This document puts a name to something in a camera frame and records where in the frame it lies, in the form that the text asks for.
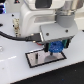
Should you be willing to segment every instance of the metal base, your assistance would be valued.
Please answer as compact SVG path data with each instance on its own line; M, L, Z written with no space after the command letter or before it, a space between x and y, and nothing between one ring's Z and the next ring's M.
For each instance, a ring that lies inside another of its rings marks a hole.
M66 59L63 52L53 53L51 56L50 52L44 52L44 50L26 53L26 58L30 68Z

